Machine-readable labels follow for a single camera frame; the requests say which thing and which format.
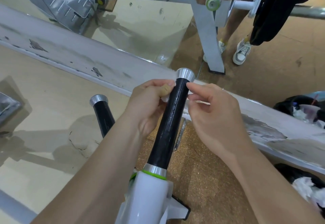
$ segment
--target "black handle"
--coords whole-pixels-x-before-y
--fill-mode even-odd
[[[112,112],[108,106],[107,97],[105,95],[95,95],[90,99],[90,105],[92,105],[95,110],[101,134],[105,137],[115,123]]]
[[[148,164],[167,169],[172,156],[179,124],[188,95],[186,78],[178,78],[176,86],[169,95],[169,100],[158,128],[155,143],[150,153]]]

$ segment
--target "forearm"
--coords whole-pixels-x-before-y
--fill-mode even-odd
[[[142,141],[132,119],[122,115],[32,224],[114,223]]]
[[[248,147],[234,155],[229,167],[260,224],[324,223],[257,148]]]

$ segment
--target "cork floor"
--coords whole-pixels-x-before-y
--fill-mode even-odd
[[[325,0],[309,0],[306,5],[325,6]],[[203,51],[194,19],[170,67],[188,67],[195,74],[200,72],[199,80],[270,107],[293,95],[325,90],[325,21],[290,17],[272,41],[253,47],[246,62],[236,66],[232,56],[252,24],[253,20],[246,18],[230,38],[222,55],[225,76],[209,73],[207,64],[202,63]],[[156,131],[141,149],[138,169],[147,161],[155,134]],[[173,153],[167,178],[174,182],[174,195],[191,208],[186,222],[169,223],[257,223],[233,173],[200,141],[190,121]]]

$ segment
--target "black rubber foot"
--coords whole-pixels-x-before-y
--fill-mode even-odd
[[[181,205],[183,205],[184,207],[186,207],[186,208],[189,210],[189,211],[187,212],[186,217],[185,217],[184,219],[182,219],[182,220],[187,220],[187,218],[189,218],[189,214],[190,214],[190,212],[191,212],[191,208],[190,208],[189,206],[185,205],[185,204],[183,203],[183,201],[179,200],[179,199],[178,199],[177,197],[175,197],[174,195],[172,195],[172,198],[175,199],[177,202],[179,202]]]
[[[210,70],[209,67],[208,67],[208,71],[209,71],[209,73],[213,73],[213,74],[225,75],[225,71],[224,72],[212,71],[212,70]]]

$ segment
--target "sneaker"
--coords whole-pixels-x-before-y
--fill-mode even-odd
[[[242,65],[250,53],[251,48],[252,45],[249,42],[244,43],[244,40],[240,41],[237,45],[237,51],[232,58],[233,62],[237,65]]]
[[[223,42],[219,41],[219,49],[221,54],[225,51],[225,48],[227,47],[227,45],[225,45]]]

